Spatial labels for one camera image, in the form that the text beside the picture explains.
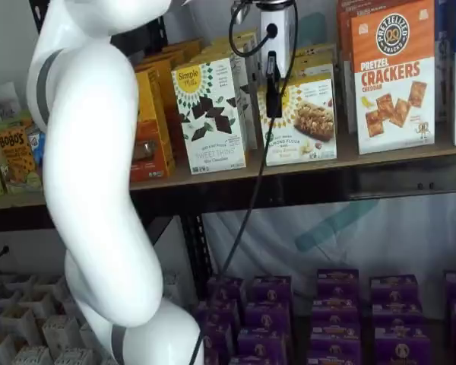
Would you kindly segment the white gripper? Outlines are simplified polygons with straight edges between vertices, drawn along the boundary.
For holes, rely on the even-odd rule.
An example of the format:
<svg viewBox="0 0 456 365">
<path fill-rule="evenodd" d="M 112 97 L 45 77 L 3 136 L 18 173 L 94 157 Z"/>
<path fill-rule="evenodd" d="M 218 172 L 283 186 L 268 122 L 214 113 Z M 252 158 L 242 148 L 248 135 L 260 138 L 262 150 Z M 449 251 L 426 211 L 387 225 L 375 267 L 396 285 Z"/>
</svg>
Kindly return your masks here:
<svg viewBox="0 0 456 365">
<path fill-rule="evenodd" d="M 277 26 L 277 35 L 261 48 L 261 70 L 267 80 L 267 117 L 282 116 L 280 79 L 288 72 L 293 50 L 293 7 L 275 11 L 261 11 L 261 38 L 266 35 L 269 24 Z"/>
</svg>

